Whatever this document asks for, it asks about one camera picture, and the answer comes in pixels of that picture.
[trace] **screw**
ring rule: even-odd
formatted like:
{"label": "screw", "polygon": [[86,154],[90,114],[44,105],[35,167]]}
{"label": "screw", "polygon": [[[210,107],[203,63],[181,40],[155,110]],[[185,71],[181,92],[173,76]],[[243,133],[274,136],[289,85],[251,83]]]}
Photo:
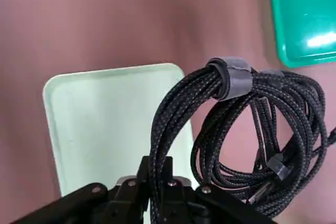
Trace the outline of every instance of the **screw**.
{"label": "screw", "polygon": [[211,189],[210,189],[210,187],[208,187],[208,186],[203,186],[203,187],[202,187],[202,193],[204,193],[204,194],[209,194],[209,193],[211,193]]}
{"label": "screw", "polygon": [[172,180],[168,182],[169,186],[176,186],[176,181]]}
{"label": "screw", "polygon": [[136,184],[136,183],[135,183],[134,180],[131,180],[131,181],[128,182],[128,185],[129,185],[129,186],[135,186],[135,184]]}
{"label": "screw", "polygon": [[94,189],[92,189],[92,192],[93,192],[94,194],[96,194],[96,193],[99,193],[100,190],[101,190],[101,188],[100,188],[99,186],[96,186]]}

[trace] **light green tray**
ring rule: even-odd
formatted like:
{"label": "light green tray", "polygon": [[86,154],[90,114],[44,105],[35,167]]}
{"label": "light green tray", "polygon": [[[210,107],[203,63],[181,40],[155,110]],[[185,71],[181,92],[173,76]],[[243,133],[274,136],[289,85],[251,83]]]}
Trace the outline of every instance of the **light green tray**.
{"label": "light green tray", "polygon": [[336,61],[335,0],[272,0],[278,56],[288,67]]}
{"label": "light green tray", "polygon": [[[150,151],[151,124],[159,103],[183,73],[173,64],[62,74],[43,96],[62,195],[91,182],[112,188],[135,175]],[[189,178],[193,145],[187,123],[169,155],[174,174]]]}

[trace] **pink table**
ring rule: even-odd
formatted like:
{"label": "pink table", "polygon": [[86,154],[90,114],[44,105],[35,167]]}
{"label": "pink table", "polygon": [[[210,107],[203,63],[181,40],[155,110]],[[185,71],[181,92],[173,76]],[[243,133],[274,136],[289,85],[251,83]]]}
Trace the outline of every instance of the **pink table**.
{"label": "pink table", "polygon": [[[59,197],[41,97],[50,77],[158,62],[188,73],[218,55],[242,56],[256,69],[282,67],[269,0],[0,0],[0,10],[1,223]],[[335,67],[295,70],[323,86],[329,130],[336,125]],[[194,116],[195,133],[210,106]],[[279,128],[285,142],[289,127],[281,122]],[[222,161],[249,170],[255,148],[246,112],[224,144]],[[331,147],[318,176],[279,222],[336,222],[335,154]]]}

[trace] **cable bundle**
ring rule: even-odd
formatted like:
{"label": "cable bundle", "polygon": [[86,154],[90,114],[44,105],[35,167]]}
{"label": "cable bundle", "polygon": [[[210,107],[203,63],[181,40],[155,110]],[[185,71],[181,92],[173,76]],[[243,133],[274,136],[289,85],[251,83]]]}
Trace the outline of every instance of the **cable bundle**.
{"label": "cable bundle", "polygon": [[[282,72],[281,75],[251,70],[252,89],[246,95],[218,101],[204,120],[191,153],[191,169],[200,184],[214,183],[256,210],[273,218],[314,178],[336,141],[336,130],[327,136],[324,123],[325,100],[320,85],[311,78]],[[151,187],[151,221],[160,221],[160,173],[168,151],[198,107],[218,98],[227,79],[213,66],[207,66],[182,79],[161,102],[152,124],[149,181]],[[230,127],[242,111],[250,106],[256,127],[259,150],[251,173],[232,170],[219,162],[221,146]],[[293,136],[280,150],[277,141],[276,108],[290,125]],[[320,145],[313,149],[318,137]],[[276,155],[289,171],[282,181],[268,166]]]}

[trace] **teal tray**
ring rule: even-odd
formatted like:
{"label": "teal tray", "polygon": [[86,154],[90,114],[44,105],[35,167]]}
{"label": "teal tray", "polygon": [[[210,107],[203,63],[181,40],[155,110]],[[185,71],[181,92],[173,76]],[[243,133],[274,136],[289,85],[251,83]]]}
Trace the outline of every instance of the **teal tray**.
{"label": "teal tray", "polygon": [[271,0],[280,60],[288,67],[336,61],[336,0]]}

